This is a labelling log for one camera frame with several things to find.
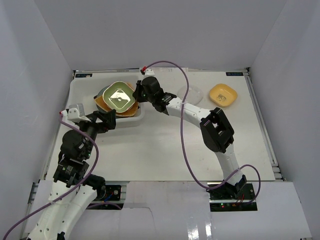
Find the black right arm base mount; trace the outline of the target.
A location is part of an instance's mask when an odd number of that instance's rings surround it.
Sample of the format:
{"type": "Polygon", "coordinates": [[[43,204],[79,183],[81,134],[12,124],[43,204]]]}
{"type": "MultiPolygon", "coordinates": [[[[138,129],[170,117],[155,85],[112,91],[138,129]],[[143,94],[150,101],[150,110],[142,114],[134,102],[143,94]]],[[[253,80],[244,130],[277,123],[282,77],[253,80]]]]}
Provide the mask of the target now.
{"type": "Polygon", "coordinates": [[[224,188],[207,190],[209,195],[209,206],[212,213],[226,212],[256,212],[257,203],[254,200],[255,190],[252,183],[247,183],[238,196],[229,194],[224,188]]]}

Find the clear glass plate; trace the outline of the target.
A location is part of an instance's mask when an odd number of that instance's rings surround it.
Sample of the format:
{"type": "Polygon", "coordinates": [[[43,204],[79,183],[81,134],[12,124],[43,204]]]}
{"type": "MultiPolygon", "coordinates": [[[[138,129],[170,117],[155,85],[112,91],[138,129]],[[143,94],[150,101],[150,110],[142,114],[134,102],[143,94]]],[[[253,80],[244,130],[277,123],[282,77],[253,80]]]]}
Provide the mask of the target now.
{"type": "Polygon", "coordinates": [[[204,94],[203,92],[195,85],[190,85],[187,91],[187,86],[183,86],[181,87],[178,91],[177,91],[177,97],[179,97],[181,100],[184,99],[185,93],[187,92],[187,96],[185,98],[185,103],[188,104],[192,104],[192,105],[197,105],[199,104],[203,97],[204,94]]]}

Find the green square panda dish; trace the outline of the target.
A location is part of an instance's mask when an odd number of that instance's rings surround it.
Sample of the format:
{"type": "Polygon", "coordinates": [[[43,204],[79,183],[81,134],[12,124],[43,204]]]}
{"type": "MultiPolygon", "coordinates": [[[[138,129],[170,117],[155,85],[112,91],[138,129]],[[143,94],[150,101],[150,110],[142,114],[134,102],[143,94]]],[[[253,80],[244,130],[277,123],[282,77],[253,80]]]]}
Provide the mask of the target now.
{"type": "Polygon", "coordinates": [[[128,83],[116,81],[104,90],[102,99],[112,110],[124,113],[136,102],[133,93],[134,90],[128,83]]]}

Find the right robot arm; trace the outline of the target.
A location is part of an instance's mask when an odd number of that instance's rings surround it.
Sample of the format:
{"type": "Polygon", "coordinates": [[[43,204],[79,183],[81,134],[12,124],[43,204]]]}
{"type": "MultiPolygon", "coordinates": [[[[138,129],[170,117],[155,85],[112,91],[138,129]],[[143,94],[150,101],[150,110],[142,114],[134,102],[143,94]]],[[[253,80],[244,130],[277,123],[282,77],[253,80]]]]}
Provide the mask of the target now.
{"type": "Polygon", "coordinates": [[[205,146],[215,153],[223,173],[223,185],[207,190],[221,189],[233,200],[243,195],[247,179],[236,159],[235,131],[222,109],[209,110],[184,103],[176,95],[164,92],[154,76],[137,81],[133,97],[139,103],[151,103],[160,113],[180,118],[181,123],[186,121],[198,127],[205,146]]]}

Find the yellow square panda dish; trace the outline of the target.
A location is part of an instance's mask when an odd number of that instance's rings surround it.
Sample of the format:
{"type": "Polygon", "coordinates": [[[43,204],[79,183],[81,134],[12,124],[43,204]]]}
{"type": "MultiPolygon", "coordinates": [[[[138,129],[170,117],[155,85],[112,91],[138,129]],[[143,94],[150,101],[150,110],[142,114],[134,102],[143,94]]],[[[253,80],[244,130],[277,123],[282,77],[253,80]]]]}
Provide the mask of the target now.
{"type": "Polygon", "coordinates": [[[216,105],[226,108],[238,98],[238,93],[230,86],[219,83],[209,91],[209,98],[216,105]]]}

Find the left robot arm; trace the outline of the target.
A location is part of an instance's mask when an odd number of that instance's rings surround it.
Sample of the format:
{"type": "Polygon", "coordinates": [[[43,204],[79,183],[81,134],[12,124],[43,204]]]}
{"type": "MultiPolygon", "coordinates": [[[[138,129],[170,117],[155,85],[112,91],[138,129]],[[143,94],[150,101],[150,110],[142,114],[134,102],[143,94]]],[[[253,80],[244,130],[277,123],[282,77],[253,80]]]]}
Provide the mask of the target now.
{"type": "Polygon", "coordinates": [[[81,116],[78,109],[69,108],[60,114],[74,124],[61,121],[70,129],[62,137],[47,204],[40,208],[41,215],[26,237],[28,240],[67,240],[90,203],[106,193],[106,180],[92,173],[98,161],[89,165],[87,160],[93,150],[99,153],[97,135],[115,129],[115,110],[96,110],[81,116]]]}

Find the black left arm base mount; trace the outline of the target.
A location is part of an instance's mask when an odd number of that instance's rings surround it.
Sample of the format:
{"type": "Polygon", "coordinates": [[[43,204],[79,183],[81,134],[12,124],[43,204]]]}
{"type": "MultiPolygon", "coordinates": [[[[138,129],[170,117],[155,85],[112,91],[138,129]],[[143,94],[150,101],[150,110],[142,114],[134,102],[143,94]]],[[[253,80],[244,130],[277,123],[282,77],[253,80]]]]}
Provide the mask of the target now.
{"type": "Polygon", "coordinates": [[[104,185],[98,191],[97,197],[89,204],[87,210],[121,210],[121,185],[104,185]]]}

